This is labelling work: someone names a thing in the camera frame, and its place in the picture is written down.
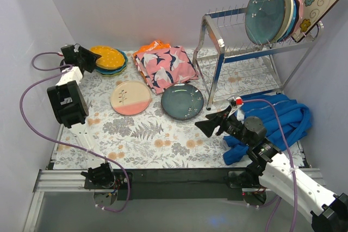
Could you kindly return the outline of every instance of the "polka dot plate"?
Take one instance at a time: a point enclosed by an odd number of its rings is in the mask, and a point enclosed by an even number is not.
[[[123,66],[121,66],[120,68],[118,68],[116,70],[108,70],[108,69],[103,69],[103,68],[96,66],[95,71],[98,72],[99,74],[101,74],[102,76],[106,76],[106,77],[113,77],[113,76],[118,76],[119,74],[121,74],[127,68],[128,57],[126,56],[126,54],[123,51],[121,51],[121,50],[118,50],[118,51],[125,58],[125,63],[123,64]]]
[[[116,70],[122,67],[125,63],[123,54],[112,47],[93,46],[91,51],[102,56],[96,61],[96,65],[102,69]]]

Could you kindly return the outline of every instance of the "blue towel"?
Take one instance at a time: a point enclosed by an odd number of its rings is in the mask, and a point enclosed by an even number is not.
[[[297,103],[296,100],[289,99],[286,95],[258,95],[245,98],[244,100],[250,99],[265,99],[275,106],[289,146],[306,136],[306,130],[312,126],[309,121],[311,114],[308,107]],[[259,117],[267,129],[266,137],[282,151],[286,150],[271,106],[265,102],[253,102],[245,103],[241,109],[245,113],[245,118],[249,116]],[[230,165],[240,161],[246,154],[248,147],[232,136],[225,136],[223,139],[231,148],[223,154],[225,163]]]

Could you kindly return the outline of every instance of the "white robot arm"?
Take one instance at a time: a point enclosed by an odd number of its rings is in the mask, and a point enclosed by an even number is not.
[[[348,231],[348,196],[336,195],[320,186],[298,168],[291,168],[288,158],[267,138],[267,130],[257,117],[248,117],[244,123],[237,120],[232,112],[242,105],[238,97],[230,106],[215,114],[207,115],[207,121],[196,122],[207,137],[216,127],[217,135],[224,131],[249,146],[247,155],[252,160],[246,171],[232,182],[243,186],[243,182],[267,187],[289,204],[294,205],[295,171],[297,183],[297,209],[312,224],[315,232]]]
[[[79,50],[75,50],[73,45],[63,47],[61,50],[67,64],[78,66],[65,69],[67,72],[61,76],[59,82],[47,89],[55,117],[59,123],[68,128],[79,146],[103,155],[89,130],[86,121],[89,114],[88,107],[78,87],[84,69],[93,71],[97,56],[81,46]],[[90,153],[86,153],[85,157],[88,166],[92,168],[104,163],[104,160]]]

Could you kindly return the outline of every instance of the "blue plate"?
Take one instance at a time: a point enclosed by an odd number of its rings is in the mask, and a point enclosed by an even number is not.
[[[297,15],[297,5],[296,5],[296,1],[294,0],[293,19],[291,20],[291,23],[290,23],[290,26],[289,26],[287,32],[277,42],[280,42],[289,36],[290,32],[293,30],[293,28],[295,26],[296,15]]]
[[[245,30],[255,44],[274,41],[285,17],[284,0],[249,0],[245,13]]]
[[[203,95],[190,84],[175,84],[162,94],[163,110],[177,120],[188,120],[197,116],[203,108]]]

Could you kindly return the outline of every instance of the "cable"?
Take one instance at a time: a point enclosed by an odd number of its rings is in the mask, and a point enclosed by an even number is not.
[[[265,192],[266,191],[266,187],[264,187],[264,186],[260,186],[259,187],[259,189],[257,190],[257,191],[254,191],[254,192],[252,192],[252,194],[259,194],[259,193],[263,193],[263,192]]]
[[[276,116],[276,119],[277,119],[277,122],[278,122],[278,125],[279,125],[279,130],[280,130],[280,132],[282,134],[282,138],[283,138],[284,144],[285,144],[285,146],[287,148],[287,152],[289,154],[290,166],[294,170],[295,165],[294,165],[293,156],[291,154],[291,151],[290,151],[287,139],[285,138],[284,131],[283,131],[283,128],[282,128],[282,124],[281,124],[281,121],[279,120],[279,116],[278,116],[278,113],[276,111],[276,108],[273,106],[272,103],[270,103],[269,101],[264,100],[264,99],[252,99],[252,100],[247,100],[247,101],[243,101],[243,102],[244,103],[265,102],[265,103],[268,103],[269,106],[271,106],[271,108],[273,109],[273,112],[274,112],[274,114]],[[291,222],[290,232],[293,232],[294,229],[295,229],[295,224],[296,224],[296,219],[297,219],[297,196],[298,196],[297,195],[297,180],[296,180],[296,173],[295,173],[295,171],[292,171],[292,174],[293,174],[293,180],[294,180],[294,213],[293,213],[293,220]],[[279,206],[279,204],[277,204],[275,206],[274,213],[276,212],[278,206]],[[270,218],[268,220],[268,223],[273,218],[274,213],[272,213],[272,215],[270,216]]]
[[[24,100],[24,97],[25,97],[25,95],[27,94],[27,92],[28,92],[31,88],[37,86],[38,84],[41,84],[41,83],[43,83],[43,82],[45,82],[45,81],[48,81],[48,80],[51,80],[51,79],[53,79],[53,78],[55,78],[55,77],[62,76],[64,73],[67,73],[69,70],[72,69],[72,65],[64,65],[64,66],[59,66],[59,67],[51,68],[51,69],[37,68],[37,67],[35,66],[35,64],[34,64],[35,59],[36,59],[37,57],[43,55],[43,54],[56,54],[56,55],[60,55],[59,53],[56,53],[56,52],[44,52],[44,53],[37,54],[37,55],[34,56],[33,59],[32,59],[32,65],[33,65],[33,67],[34,67],[35,69],[40,70],[40,71],[52,71],[52,70],[57,70],[57,69],[62,69],[62,68],[68,68],[68,69],[65,70],[65,71],[63,71],[63,72],[61,72],[61,73],[59,73],[59,74],[56,74],[56,75],[54,75],[54,76],[50,76],[50,77],[47,77],[47,78],[45,78],[45,79],[43,79],[43,80],[37,81],[36,83],[34,83],[34,84],[32,84],[31,86],[29,86],[29,87],[23,92],[23,94],[22,94],[22,96],[21,96],[21,99],[20,99],[20,111],[21,111],[21,115],[22,115],[22,117],[23,117],[25,123],[27,124],[27,126],[28,126],[35,134],[37,134],[38,136],[44,138],[45,140],[48,140],[48,141],[51,141],[51,142],[54,142],[54,143],[58,143],[58,144],[62,144],[62,145],[66,145],[66,146],[69,146],[69,147],[73,147],[73,148],[76,148],[76,149],[80,149],[80,150],[82,150],[82,151],[84,151],[84,152],[88,152],[88,153],[90,153],[90,154],[92,154],[92,155],[94,155],[94,156],[96,156],[96,157],[99,157],[99,158],[104,159],[104,160],[108,160],[108,161],[110,161],[110,162],[116,164],[118,167],[120,167],[120,169],[122,169],[122,171],[123,171],[123,173],[125,174],[127,180],[129,180],[129,177],[128,177],[128,174],[127,174],[126,170],[125,170],[119,163],[117,163],[116,161],[111,160],[111,159],[109,159],[109,158],[107,158],[107,157],[105,157],[105,156],[99,155],[99,154],[97,154],[97,153],[95,153],[95,152],[89,151],[89,150],[87,150],[87,149],[85,149],[85,148],[83,148],[83,147],[80,147],[80,146],[78,146],[78,145],[73,145],[73,144],[69,144],[69,143],[66,143],[66,142],[57,141],[57,140],[55,140],[55,139],[52,139],[52,138],[50,138],[50,137],[47,137],[47,136],[45,136],[44,134],[42,134],[42,133],[40,133],[39,131],[37,131],[37,130],[30,124],[30,122],[28,121],[28,119],[27,119],[27,117],[26,117],[26,115],[25,115],[25,113],[24,113],[24,109],[23,109],[23,100]],[[127,198],[126,198],[126,202],[124,203],[124,205],[123,205],[122,208],[116,210],[116,209],[108,208],[108,207],[101,206],[101,205],[96,205],[96,206],[100,207],[100,208],[103,209],[103,210],[105,209],[105,210],[109,210],[109,211],[112,211],[112,212],[121,212],[123,209],[126,208],[130,196],[131,196],[131,186],[130,186],[129,182],[127,182]]]
[[[257,199],[261,204],[265,204],[266,200],[258,193],[252,193],[251,194],[255,199]]]
[[[277,209],[278,209],[279,204],[281,203],[281,201],[282,201],[282,198],[279,197],[279,199],[278,199],[278,201],[277,201],[277,204],[276,204],[276,206],[274,207],[274,209],[273,209],[273,211],[272,211],[272,213],[271,213],[271,216],[270,216],[270,218],[269,218],[268,221],[267,221],[267,225],[266,225],[266,229],[265,229],[266,232],[268,231],[268,228],[269,228],[269,226],[270,226],[271,220],[272,220],[274,214],[276,213],[276,211],[277,211]]]

